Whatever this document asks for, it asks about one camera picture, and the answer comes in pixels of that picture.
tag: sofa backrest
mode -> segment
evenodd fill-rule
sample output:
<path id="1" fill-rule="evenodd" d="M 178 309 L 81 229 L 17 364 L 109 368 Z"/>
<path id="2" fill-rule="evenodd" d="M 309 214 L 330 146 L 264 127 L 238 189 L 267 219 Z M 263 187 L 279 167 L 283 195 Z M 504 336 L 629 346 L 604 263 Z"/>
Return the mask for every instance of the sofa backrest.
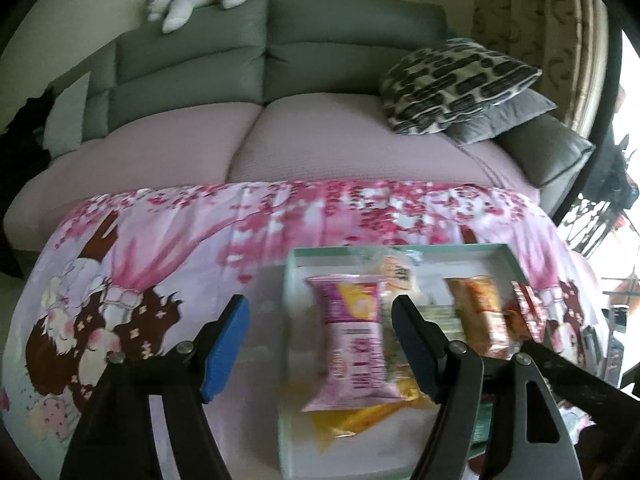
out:
<path id="1" fill-rule="evenodd" d="M 60 93 L 91 72 L 83 140 L 195 105 L 377 94 L 404 54 L 447 38 L 441 7 L 401 0 L 248 0 L 196 9 L 170 34 L 160 27 L 125 32 L 52 82 Z"/>

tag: patterned pillow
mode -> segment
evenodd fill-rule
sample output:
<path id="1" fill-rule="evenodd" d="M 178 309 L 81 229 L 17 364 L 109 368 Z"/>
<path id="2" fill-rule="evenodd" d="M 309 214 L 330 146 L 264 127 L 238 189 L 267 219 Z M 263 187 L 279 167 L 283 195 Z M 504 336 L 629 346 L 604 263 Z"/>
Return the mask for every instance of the patterned pillow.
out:
<path id="1" fill-rule="evenodd" d="M 542 70 L 466 38 L 404 57 L 383 76 L 380 95 L 393 130 L 434 134 L 528 88 Z"/>

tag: box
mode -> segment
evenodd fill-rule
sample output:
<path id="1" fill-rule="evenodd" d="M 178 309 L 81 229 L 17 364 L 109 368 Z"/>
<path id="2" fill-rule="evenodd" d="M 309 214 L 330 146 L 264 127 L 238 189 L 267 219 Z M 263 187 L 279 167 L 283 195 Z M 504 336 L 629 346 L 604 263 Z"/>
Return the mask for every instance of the box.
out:
<path id="1" fill-rule="evenodd" d="M 363 260 L 380 247 L 295 249 L 285 270 L 283 306 L 286 316 L 286 393 L 280 402 L 278 439 L 280 466 L 286 480 L 360 480 L 408 478 L 424 449 L 437 410 L 403 408 L 359 435 L 339 438 L 324 453 L 318 451 L 315 428 L 300 409 L 311 400 L 323 356 L 321 325 L 308 276 L 336 272 L 361 273 Z M 398 246 L 417 251 L 424 263 L 418 282 L 431 284 L 428 293 L 438 304 L 452 304 L 444 278 L 489 275 L 500 304 L 513 298 L 511 281 L 527 283 L 505 244 Z"/>

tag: pink seat cushion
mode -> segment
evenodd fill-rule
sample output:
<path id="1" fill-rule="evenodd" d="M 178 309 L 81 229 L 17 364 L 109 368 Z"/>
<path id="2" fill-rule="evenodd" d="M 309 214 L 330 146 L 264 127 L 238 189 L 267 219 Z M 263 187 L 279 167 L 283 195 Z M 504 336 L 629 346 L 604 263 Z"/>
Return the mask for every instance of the pink seat cushion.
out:
<path id="1" fill-rule="evenodd" d="M 417 180 L 513 189 L 538 202 L 517 164 L 490 140 L 457 147 L 443 134 L 397 136 L 379 97 L 302 94 L 268 105 L 242 144 L 230 182 Z"/>
<path id="2" fill-rule="evenodd" d="M 126 124 L 57 158 L 21 190 L 4 217 L 15 249 L 39 251 L 85 198 L 143 187 L 224 184 L 231 159 L 261 106 L 218 103 Z"/>

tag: anime girl print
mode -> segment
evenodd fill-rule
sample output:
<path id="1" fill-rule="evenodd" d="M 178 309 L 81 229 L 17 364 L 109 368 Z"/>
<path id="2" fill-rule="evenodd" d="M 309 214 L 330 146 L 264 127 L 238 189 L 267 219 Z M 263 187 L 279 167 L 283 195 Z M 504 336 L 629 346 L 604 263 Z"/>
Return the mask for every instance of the anime girl print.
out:
<path id="1" fill-rule="evenodd" d="M 552 345 L 562 357 L 584 368 L 585 357 L 582 344 L 584 313 L 578 300 L 578 288 L 572 281 L 567 283 L 560 281 L 559 293 L 559 301 L 556 301 L 556 305 L 561 309 L 561 321 L 555 319 L 547 321 Z"/>
<path id="2" fill-rule="evenodd" d="M 78 258 L 49 281 L 42 297 L 46 314 L 26 345 L 26 367 L 35 391 L 43 397 L 70 396 L 79 411 L 91 397 L 109 352 L 123 350 L 131 359 L 155 355 L 166 331 L 180 320 L 181 302 L 173 294 L 161 298 L 155 285 L 142 291 L 123 288 L 105 272 L 103 261 L 118 239 L 117 219 L 115 212 L 107 215 Z"/>

